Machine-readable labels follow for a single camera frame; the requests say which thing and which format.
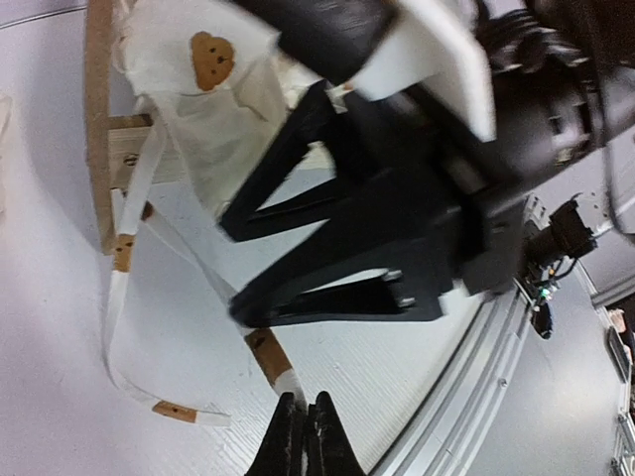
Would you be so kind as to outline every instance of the brown bear face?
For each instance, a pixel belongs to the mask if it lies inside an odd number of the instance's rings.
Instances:
[[[190,40],[191,60],[196,84],[203,91],[211,91],[223,82],[234,69],[234,48],[224,38],[198,32]]]

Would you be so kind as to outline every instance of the white floor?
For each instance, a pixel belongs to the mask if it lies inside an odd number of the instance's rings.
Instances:
[[[0,31],[0,91],[15,103],[2,159],[0,474],[243,474],[276,398],[200,276],[148,235],[135,257],[117,362],[162,396],[232,414],[233,426],[155,416],[105,376],[99,331],[110,262],[95,251],[84,163],[83,19],[75,12]],[[115,99],[122,108],[130,100]],[[299,173],[291,187],[315,174]],[[306,233],[234,245],[186,185],[156,186],[153,199],[235,286]],[[366,469],[436,380],[474,300],[451,295],[445,305],[449,316],[433,323],[277,331],[309,397],[333,395]]]

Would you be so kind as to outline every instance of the white strap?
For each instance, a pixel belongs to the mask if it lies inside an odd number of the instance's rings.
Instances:
[[[103,358],[114,385],[138,403],[152,409],[153,412],[187,422],[229,425],[230,417],[228,415],[177,405],[140,389],[122,375],[112,365],[111,361],[112,341],[119,318],[123,314],[132,251],[143,214],[147,215],[145,216],[145,223],[157,237],[202,271],[210,287],[218,293],[225,305],[228,305],[231,298],[236,294],[235,289],[203,261],[179,231],[147,202],[152,179],[166,148],[167,141],[167,129],[161,117],[157,117],[155,126],[150,131],[133,172],[121,220],[117,228],[118,236],[114,268],[103,325]],[[282,395],[285,392],[293,392],[296,394],[298,405],[301,408],[305,408],[307,403],[300,380],[271,329],[245,329],[239,326],[239,330],[274,391],[278,395]]]
[[[204,262],[181,233],[161,213],[155,208],[151,208],[151,210],[150,216],[144,223],[175,253],[199,268],[209,286],[218,294],[225,306],[228,306],[236,295],[236,289]],[[276,394],[278,396],[287,392],[295,394],[297,405],[301,409],[305,409],[307,399],[298,374],[273,331],[271,329],[250,329],[238,324],[236,326]]]
[[[208,412],[166,402],[159,397],[140,389],[121,374],[112,364],[112,341],[117,323],[123,313],[123,305],[128,291],[130,262],[134,248],[134,238],[139,230],[141,215],[150,192],[152,178],[167,144],[167,131],[161,118],[157,117],[155,126],[150,131],[133,172],[128,196],[124,203],[121,221],[118,226],[118,237],[115,249],[114,268],[110,282],[108,307],[103,325],[104,361],[110,379],[116,387],[128,394],[141,405],[153,412],[186,422],[209,425],[229,425],[228,415]]]

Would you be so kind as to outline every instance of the cable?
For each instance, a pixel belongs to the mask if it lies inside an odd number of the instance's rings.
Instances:
[[[624,238],[626,238],[631,244],[635,245],[635,233],[626,231],[624,224],[622,223],[622,220],[617,213],[616,199],[614,194],[615,183],[613,178],[613,154],[612,146],[609,144],[612,134],[610,130],[610,123],[608,121],[608,114],[606,112],[606,91],[604,90],[603,81],[604,74],[607,73],[607,71],[604,70],[605,64],[604,61],[602,61],[604,49],[601,40],[601,33],[599,31],[599,26],[597,25],[597,19],[594,15],[594,12],[591,11],[592,8],[590,7],[589,0],[582,0],[582,2],[580,3],[585,10],[583,17],[586,20],[586,27],[588,29],[588,36],[590,40],[590,59],[592,63],[593,75],[595,76],[593,80],[595,81],[595,86],[597,88],[599,114],[602,120],[599,139],[604,158],[604,185],[606,188],[606,199],[608,202],[608,216],[617,232]]]
[[[560,261],[560,263],[558,264],[558,266],[556,267],[556,273],[557,273],[557,272],[558,272],[558,270],[560,269],[560,266],[562,266],[562,265],[563,265],[563,261],[564,261],[564,260],[561,260],[561,261]],[[549,279],[547,279],[547,280],[544,280],[544,281],[538,281],[537,283],[534,283],[534,286],[535,286],[535,287],[538,287],[538,286],[544,286],[544,285],[548,285],[549,283],[557,283],[558,281],[563,280],[564,278],[566,278],[568,275],[570,275],[570,274],[573,272],[573,270],[575,269],[575,265],[577,264],[577,261],[578,261],[578,259],[577,259],[577,258],[575,258],[575,259],[573,260],[573,262],[571,263],[571,265],[569,266],[569,269],[568,269],[568,270],[566,270],[566,271],[565,271],[564,273],[562,273],[561,275],[555,275],[555,276],[550,277],[550,278],[549,278]]]

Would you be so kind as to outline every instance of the white fabric bag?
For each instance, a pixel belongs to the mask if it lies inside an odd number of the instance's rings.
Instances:
[[[276,34],[229,3],[139,0],[116,15],[115,63],[150,99],[180,153],[194,192],[212,216],[254,169],[286,116],[276,75]],[[191,39],[229,42],[234,67],[210,92],[196,84]]]

